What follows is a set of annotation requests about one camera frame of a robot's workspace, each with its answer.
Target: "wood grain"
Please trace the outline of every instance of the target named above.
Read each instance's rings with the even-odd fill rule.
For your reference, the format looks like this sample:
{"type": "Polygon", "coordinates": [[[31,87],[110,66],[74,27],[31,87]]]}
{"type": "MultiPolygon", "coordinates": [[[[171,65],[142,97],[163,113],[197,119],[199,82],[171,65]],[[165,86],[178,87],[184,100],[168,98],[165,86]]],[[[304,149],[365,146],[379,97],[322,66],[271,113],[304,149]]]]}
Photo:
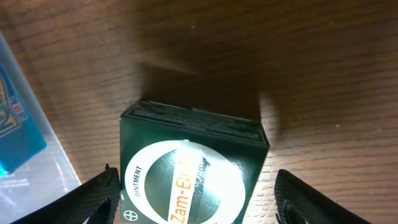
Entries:
{"type": "Polygon", "coordinates": [[[106,162],[119,167],[118,116],[150,98],[261,116],[272,148],[245,223],[276,223],[279,169],[372,223],[398,219],[398,2],[9,0],[0,9],[82,182],[106,162]]]}

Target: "yellow logo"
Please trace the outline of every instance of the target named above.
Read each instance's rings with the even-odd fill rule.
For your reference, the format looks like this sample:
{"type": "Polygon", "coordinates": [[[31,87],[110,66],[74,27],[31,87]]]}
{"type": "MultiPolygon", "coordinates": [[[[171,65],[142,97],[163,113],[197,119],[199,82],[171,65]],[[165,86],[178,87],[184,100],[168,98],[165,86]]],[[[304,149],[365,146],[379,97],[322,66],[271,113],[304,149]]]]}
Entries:
{"type": "Polygon", "coordinates": [[[19,126],[7,102],[6,87],[0,80],[0,137],[19,126]]]}

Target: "blue box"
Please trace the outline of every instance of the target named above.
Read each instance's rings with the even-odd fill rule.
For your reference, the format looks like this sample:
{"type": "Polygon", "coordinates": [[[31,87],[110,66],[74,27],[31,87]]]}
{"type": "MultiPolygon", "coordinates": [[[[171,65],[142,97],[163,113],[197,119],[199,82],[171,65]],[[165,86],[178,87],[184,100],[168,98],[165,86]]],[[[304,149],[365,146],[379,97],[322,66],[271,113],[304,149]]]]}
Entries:
{"type": "Polygon", "coordinates": [[[47,146],[20,94],[0,63],[0,177],[47,146]]]}

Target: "green box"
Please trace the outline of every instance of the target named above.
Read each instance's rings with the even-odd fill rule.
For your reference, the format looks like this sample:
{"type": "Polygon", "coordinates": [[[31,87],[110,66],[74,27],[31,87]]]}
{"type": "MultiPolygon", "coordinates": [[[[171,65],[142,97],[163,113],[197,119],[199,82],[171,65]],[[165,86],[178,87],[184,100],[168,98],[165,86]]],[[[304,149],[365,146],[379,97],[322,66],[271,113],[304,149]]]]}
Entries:
{"type": "Polygon", "coordinates": [[[122,221],[242,222],[269,149],[261,122],[140,101],[120,135],[122,221]]]}

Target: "clear plastic bin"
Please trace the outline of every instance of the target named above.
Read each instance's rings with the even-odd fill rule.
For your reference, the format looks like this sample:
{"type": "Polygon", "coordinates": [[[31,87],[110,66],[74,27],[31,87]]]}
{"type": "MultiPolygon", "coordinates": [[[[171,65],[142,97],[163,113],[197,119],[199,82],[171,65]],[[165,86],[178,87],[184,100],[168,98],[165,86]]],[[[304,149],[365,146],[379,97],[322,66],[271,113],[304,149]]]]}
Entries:
{"type": "Polygon", "coordinates": [[[47,143],[43,151],[15,172],[0,178],[0,224],[3,224],[42,208],[81,183],[1,33],[0,62],[47,143]]]}

